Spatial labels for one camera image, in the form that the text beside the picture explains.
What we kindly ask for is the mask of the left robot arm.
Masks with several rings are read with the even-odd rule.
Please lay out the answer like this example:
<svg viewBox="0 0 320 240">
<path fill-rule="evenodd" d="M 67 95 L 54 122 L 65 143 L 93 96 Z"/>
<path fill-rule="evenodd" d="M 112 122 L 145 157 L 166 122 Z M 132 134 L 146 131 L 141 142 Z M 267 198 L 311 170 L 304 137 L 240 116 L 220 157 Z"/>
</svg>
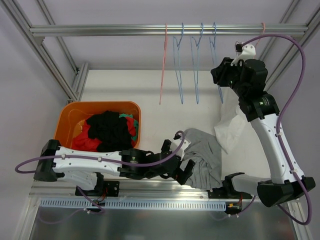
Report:
<svg viewBox="0 0 320 240">
<path fill-rule="evenodd" d="M 161 177 L 172 178 L 184 185 L 193 174 L 195 162 L 182 165 L 187 140 L 166 139 L 160 153 L 131 148 L 114 152 L 87 152 L 61 146 L 55 139 L 42 148 L 40 160 L 33 175 L 40 182 L 62 179 L 72 183 L 86 196 L 99 197 L 110 193 L 104 174 L 132 180 Z"/>
</svg>

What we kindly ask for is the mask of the grey tank top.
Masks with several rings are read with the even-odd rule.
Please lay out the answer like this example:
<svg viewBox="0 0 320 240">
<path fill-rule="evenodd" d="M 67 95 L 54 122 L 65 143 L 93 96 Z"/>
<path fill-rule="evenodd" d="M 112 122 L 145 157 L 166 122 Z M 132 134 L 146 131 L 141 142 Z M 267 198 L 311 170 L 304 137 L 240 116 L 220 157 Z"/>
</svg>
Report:
<svg viewBox="0 0 320 240">
<path fill-rule="evenodd" d="M 222 148 L 216 137 L 195 128 L 184 134 L 190 145 L 184 151 L 180 168 L 184 170 L 190 160 L 195 163 L 185 185 L 201 190 L 222 187 Z"/>
</svg>

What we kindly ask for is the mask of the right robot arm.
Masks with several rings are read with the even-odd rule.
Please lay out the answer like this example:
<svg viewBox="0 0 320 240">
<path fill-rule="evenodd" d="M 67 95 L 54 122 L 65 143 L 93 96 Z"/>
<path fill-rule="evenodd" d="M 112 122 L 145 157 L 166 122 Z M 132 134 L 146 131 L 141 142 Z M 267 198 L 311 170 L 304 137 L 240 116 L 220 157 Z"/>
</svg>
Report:
<svg viewBox="0 0 320 240">
<path fill-rule="evenodd" d="M 296 200 L 314 189 L 314 178 L 305 176 L 300 169 L 282 126 L 277 124 L 278 105 L 264 90 L 268 75 L 265 63 L 251 58 L 234 65 L 232 58 L 225 57 L 210 73 L 215 84 L 229 87 L 237 95 L 240 110 L 257 134 L 270 170 L 269 179 L 243 172 L 228 175 L 223 193 L 231 199 L 241 192 L 256 195 L 266 207 L 273 207 Z"/>
</svg>

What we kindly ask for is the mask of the pink wire hanger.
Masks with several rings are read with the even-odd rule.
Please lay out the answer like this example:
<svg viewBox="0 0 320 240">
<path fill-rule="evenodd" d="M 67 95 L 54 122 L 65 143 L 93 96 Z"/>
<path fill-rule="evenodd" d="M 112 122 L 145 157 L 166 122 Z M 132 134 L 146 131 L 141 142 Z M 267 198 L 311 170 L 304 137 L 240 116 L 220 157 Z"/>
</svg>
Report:
<svg viewBox="0 0 320 240">
<path fill-rule="evenodd" d="M 163 96 L 165 65 L 166 65 L 166 57 L 167 57 L 167 46 L 168 46 L 168 24 L 166 23 L 165 30 L 164 30 L 164 44 L 163 44 L 163 58 L 162 58 L 162 69 L 161 69 L 159 105 L 161 105 L 161 103 L 162 103 L 162 96 Z"/>
</svg>

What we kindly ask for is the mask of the white cloth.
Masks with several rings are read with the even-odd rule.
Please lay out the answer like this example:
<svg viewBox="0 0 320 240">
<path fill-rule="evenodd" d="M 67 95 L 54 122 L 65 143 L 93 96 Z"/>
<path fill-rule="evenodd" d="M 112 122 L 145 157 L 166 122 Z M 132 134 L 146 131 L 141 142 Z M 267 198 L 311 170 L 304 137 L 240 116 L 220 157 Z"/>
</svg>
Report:
<svg viewBox="0 0 320 240">
<path fill-rule="evenodd" d="M 223 103 L 220 108 L 220 121 L 214 127 L 218 143 L 226 154 L 230 154 L 239 143 L 246 125 L 246 117 L 239 106 L 239 97 L 231 88 L 223 87 Z"/>
</svg>

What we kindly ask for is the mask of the red tank top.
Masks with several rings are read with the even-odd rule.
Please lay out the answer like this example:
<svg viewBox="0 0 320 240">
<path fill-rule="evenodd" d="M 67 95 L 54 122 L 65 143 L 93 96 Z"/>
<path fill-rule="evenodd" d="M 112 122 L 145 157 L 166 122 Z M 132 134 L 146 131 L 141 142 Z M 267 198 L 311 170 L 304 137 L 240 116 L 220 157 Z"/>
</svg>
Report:
<svg viewBox="0 0 320 240">
<path fill-rule="evenodd" d="M 89 138 L 88 131 L 90 129 L 90 125 L 87 124 L 86 120 L 83 122 L 83 125 L 81 125 L 81 129 L 81 133 L 72 139 L 71 148 L 79 151 L 97 152 L 98 146 L 102 141 L 97 138 Z M 134 147 L 136 142 L 137 141 L 131 140 L 131 145 Z"/>
</svg>

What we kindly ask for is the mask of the blue wire hanger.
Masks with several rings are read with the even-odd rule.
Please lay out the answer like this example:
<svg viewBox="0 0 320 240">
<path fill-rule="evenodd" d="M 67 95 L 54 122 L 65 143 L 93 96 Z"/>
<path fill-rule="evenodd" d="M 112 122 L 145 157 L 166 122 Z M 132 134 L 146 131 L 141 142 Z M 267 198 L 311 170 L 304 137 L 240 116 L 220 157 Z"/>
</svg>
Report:
<svg viewBox="0 0 320 240">
<path fill-rule="evenodd" d="M 182 89 L 182 73 L 181 73 L 181 58 L 180 58 L 180 47 L 181 42 L 184 36 L 184 23 L 181 23 L 181 35 L 180 39 L 177 39 L 176 36 L 172 37 L 173 43 L 173 65 L 174 65 L 174 72 L 177 80 L 178 91 L 179 91 L 179 98 L 181 104 L 184 103 L 184 96 L 183 96 L 183 89 Z"/>
</svg>

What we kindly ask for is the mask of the green tank top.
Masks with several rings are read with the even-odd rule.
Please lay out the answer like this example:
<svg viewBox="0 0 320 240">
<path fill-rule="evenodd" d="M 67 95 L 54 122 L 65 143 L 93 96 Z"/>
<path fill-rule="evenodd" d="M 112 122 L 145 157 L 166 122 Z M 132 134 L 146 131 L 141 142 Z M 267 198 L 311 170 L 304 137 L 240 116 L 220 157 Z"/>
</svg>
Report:
<svg viewBox="0 0 320 240">
<path fill-rule="evenodd" d="M 121 113 L 119 118 L 125 118 L 127 121 L 128 132 L 131 135 L 131 140 L 136 142 L 138 139 L 139 122 L 134 119 L 132 114 Z"/>
</svg>

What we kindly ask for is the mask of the black tank top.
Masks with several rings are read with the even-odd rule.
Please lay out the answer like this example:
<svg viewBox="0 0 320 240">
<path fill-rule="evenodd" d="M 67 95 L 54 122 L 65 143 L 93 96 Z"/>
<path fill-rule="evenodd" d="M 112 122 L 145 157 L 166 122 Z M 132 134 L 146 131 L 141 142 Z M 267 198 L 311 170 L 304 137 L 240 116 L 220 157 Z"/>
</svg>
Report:
<svg viewBox="0 0 320 240">
<path fill-rule="evenodd" d="M 98 152 L 115 152 L 133 147 L 128 121 L 125 117 L 120 117 L 118 112 L 107 110 L 92 115 L 86 123 L 89 125 L 88 137 L 100 141 L 96 148 Z"/>
</svg>

